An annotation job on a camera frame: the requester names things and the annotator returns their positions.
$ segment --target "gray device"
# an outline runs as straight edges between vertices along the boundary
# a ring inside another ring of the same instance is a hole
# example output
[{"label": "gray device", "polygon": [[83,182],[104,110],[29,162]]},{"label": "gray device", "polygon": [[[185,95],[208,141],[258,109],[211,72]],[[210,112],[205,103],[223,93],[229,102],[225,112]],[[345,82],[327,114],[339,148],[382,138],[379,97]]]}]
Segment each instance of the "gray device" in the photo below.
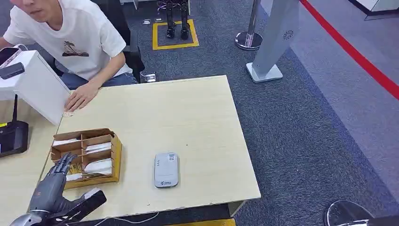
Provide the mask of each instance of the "gray device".
[{"label": "gray device", "polygon": [[179,183],[179,157],[176,153],[160,153],[155,156],[154,185],[173,187]]}]

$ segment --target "table leg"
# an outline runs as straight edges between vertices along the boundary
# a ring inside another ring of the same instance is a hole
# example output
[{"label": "table leg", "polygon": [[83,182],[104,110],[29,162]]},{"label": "table leg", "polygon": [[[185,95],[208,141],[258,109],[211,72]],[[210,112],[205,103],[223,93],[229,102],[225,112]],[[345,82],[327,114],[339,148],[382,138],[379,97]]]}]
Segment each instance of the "table leg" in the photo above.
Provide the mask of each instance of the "table leg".
[{"label": "table leg", "polygon": [[246,203],[247,201],[238,201],[238,202],[230,202],[228,203],[229,206],[229,212],[230,212],[230,217],[233,217],[240,209],[241,207],[244,205],[244,203]]}]

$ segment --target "man's hand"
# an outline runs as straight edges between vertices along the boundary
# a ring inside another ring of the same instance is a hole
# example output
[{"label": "man's hand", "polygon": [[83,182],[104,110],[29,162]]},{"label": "man's hand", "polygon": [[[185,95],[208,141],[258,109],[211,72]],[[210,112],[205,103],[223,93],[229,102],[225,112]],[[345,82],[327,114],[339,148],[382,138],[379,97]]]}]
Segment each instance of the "man's hand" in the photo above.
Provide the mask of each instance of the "man's hand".
[{"label": "man's hand", "polygon": [[99,88],[100,86],[93,82],[78,87],[66,101],[65,111],[73,112],[85,107],[97,95]]}]

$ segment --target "man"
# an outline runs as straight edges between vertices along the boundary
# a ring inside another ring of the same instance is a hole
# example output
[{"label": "man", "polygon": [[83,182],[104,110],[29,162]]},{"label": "man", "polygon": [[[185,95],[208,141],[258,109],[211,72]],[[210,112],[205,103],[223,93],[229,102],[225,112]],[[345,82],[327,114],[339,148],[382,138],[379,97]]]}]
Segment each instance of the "man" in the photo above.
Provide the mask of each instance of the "man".
[{"label": "man", "polygon": [[10,0],[11,24],[0,49],[40,44],[69,73],[61,79],[75,89],[65,104],[72,112],[86,106],[100,87],[136,84],[125,63],[121,35],[90,0]]}]

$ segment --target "black router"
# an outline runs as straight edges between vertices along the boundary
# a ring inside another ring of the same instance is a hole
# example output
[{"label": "black router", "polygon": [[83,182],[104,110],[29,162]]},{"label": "black router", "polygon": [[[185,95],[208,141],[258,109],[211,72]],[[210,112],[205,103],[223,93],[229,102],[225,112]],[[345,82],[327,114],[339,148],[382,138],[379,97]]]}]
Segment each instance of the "black router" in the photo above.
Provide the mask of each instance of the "black router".
[{"label": "black router", "polygon": [[13,119],[0,127],[0,158],[28,150],[29,125],[16,119],[18,96],[15,95]]}]

